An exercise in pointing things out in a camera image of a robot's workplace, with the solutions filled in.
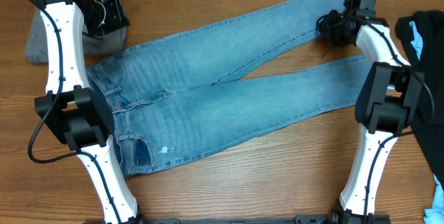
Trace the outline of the blue denim jeans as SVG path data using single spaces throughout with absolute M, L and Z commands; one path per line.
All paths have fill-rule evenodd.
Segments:
M 132 46 L 89 67 L 90 84 L 113 113 L 123 175 L 172 169 L 354 105 L 369 71 L 362 55 L 246 78 L 316 39 L 316 20 L 343 10 L 344 1 L 288 0 Z

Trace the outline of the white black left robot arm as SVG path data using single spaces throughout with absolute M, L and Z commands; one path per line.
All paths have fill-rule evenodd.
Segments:
M 92 89 L 82 38 L 103 40 L 129 26 L 120 0 L 33 0 L 46 32 L 49 74 L 45 95 L 35 99 L 40 125 L 68 145 L 87 169 L 103 208 L 104 223 L 143 223 L 135 197 L 118 165 L 114 119 Z

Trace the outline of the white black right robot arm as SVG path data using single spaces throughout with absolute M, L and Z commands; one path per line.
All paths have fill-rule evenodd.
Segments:
M 420 93 L 427 86 L 396 49 L 376 0 L 345 0 L 345 10 L 331 10 L 316 22 L 334 46 L 354 44 L 370 71 L 355 104 L 359 143 L 344 190 L 325 223 L 390 223 L 375 215 L 375 196 L 392 147 L 413 121 Z

